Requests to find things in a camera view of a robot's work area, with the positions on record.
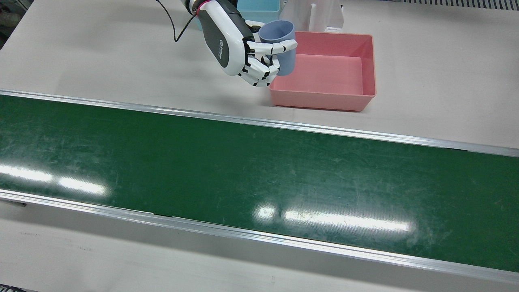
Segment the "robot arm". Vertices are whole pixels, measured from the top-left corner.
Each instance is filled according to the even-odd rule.
[[[254,27],[236,8],[237,0],[182,0],[203,27],[206,44],[230,76],[239,75],[253,86],[269,86],[279,72],[276,54],[297,47],[294,39],[276,44],[258,43]]]

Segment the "pink tray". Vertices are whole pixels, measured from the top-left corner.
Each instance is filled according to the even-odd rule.
[[[376,95],[373,37],[296,32],[294,72],[270,85],[275,105],[362,111]]]

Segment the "floor grate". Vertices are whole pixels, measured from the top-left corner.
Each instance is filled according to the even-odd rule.
[[[393,0],[394,2],[519,11],[519,0]]]

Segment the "blue cup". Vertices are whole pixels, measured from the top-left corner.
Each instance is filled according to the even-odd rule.
[[[294,24],[288,20],[275,20],[262,26],[259,30],[259,38],[262,43],[274,44],[289,39],[295,39]],[[277,54],[279,60],[279,76],[285,76],[295,67],[295,49],[281,54]]]

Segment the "green conveyor belt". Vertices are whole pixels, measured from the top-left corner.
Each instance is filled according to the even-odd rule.
[[[0,96],[0,188],[519,272],[519,158]]]

